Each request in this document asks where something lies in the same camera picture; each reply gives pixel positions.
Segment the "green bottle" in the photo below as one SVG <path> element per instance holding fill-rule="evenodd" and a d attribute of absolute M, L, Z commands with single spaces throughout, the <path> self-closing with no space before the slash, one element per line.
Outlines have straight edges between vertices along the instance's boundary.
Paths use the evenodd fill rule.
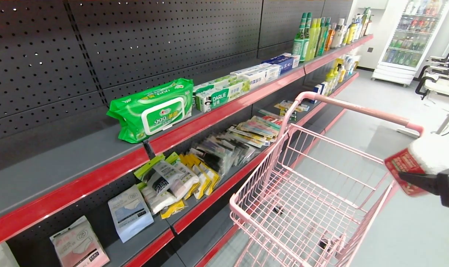
<path fill-rule="evenodd" d="M 323 30 L 321 32 L 320 37 L 320 44 L 318 45 L 318 56 L 323 55 L 323 52 L 325 52 L 325 44 L 326 44 L 326 38 L 328 37 L 328 30 L 330 29 L 330 21 L 331 17 L 326 18 L 325 26 L 323 27 Z"/>
<path fill-rule="evenodd" d="M 304 50 L 304 29 L 307 21 L 307 14 L 302 14 L 302 20 L 300 20 L 300 26 L 298 28 L 297 35 L 294 38 L 294 45 L 292 46 L 292 54 L 300 55 L 300 61 L 304 61 L 302 59 L 302 51 Z"/>
<path fill-rule="evenodd" d="M 300 61 L 305 61 L 305 55 L 308 48 L 308 38 L 305 38 L 304 32 L 307 20 L 311 19 L 307 19 L 307 13 L 303 13 L 298 33 L 294 39 L 294 46 L 292 47 L 292 54 L 300 55 Z"/>
<path fill-rule="evenodd" d="M 325 17 L 321 17 L 316 21 L 316 40 L 315 40 L 314 56 L 318 56 L 318 48 L 321 42 L 320 41 L 322 38 L 321 34 L 323 33 L 324 27 L 325 27 Z"/>

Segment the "shopping cart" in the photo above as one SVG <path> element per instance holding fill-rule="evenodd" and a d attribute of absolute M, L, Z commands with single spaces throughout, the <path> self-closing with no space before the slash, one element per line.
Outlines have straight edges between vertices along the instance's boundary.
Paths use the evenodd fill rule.
<path fill-rule="evenodd" d="M 375 216 L 397 190 L 392 179 L 384 179 L 387 171 L 381 159 L 287 125 L 305 98 L 423 132 L 423 127 L 402 117 L 301 93 L 285 114 L 269 154 L 231 197 L 231 218 L 250 237 L 236 266 L 245 257 L 245 266 L 349 266 Z M 329 147 L 334 154 L 324 152 Z M 333 166 L 336 154 L 352 158 L 353 164 L 343 160 Z M 297 163 L 301 171 L 294 169 Z M 358 177 L 350 175 L 355 169 Z"/>

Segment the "refrigerator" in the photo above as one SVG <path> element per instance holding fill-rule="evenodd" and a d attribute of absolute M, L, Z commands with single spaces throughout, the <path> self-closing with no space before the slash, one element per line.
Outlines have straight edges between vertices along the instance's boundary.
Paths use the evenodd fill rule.
<path fill-rule="evenodd" d="M 449 0 L 409 0 L 387 41 L 372 80 L 408 86 L 424 64 L 448 9 Z"/>

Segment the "blue toothpaste box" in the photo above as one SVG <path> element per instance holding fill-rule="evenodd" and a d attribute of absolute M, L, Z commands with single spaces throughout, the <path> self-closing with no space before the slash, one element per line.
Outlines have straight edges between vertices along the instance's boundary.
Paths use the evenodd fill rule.
<path fill-rule="evenodd" d="M 271 59 L 265 60 L 262 63 L 276 64 L 282 66 L 280 74 L 286 73 L 292 69 L 294 65 L 294 58 L 290 56 L 276 56 Z"/>

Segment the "darlie toothpaste box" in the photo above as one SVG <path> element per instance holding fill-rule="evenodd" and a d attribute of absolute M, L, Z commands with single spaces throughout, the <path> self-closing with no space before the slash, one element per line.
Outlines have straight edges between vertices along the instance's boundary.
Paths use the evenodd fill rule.
<path fill-rule="evenodd" d="M 264 83 L 277 79 L 281 69 L 282 66 L 280 65 L 269 65 L 253 72 L 241 74 L 238 77 L 247 79 L 250 83 L 250 89 L 254 89 Z"/>

